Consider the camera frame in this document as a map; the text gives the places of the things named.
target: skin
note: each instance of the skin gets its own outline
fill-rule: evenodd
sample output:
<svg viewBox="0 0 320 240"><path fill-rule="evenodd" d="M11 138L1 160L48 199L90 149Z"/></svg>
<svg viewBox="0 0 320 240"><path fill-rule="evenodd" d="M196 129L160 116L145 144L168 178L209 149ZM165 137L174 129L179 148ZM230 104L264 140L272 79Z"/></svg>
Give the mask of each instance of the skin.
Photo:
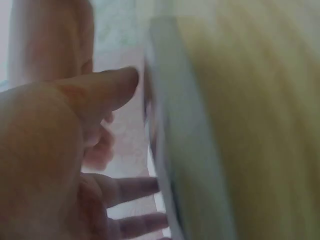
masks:
<svg viewBox="0 0 320 240"><path fill-rule="evenodd" d="M88 0L13 0L8 75L12 87L93 72L94 14ZM105 116L107 123L113 115ZM86 133L86 167L103 170L113 157L113 135L97 126Z"/></svg>
<svg viewBox="0 0 320 240"><path fill-rule="evenodd" d="M0 239L123 240L168 226L162 213L106 212L158 192L156 179L81 173L83 163L107 164L112 135L100 123L139 78L133 68L92 73L93 29L86 0L13 1L15 88L0 93Z"/></svg>
<svg viewBox="0 0 320 240"><path fill-rule="evenodd" d="M122 240L168 226L106 208L158 192L154 178L81 173L86 132L133 96L134 68L33 83L0 94L0 238Z"/></svg>

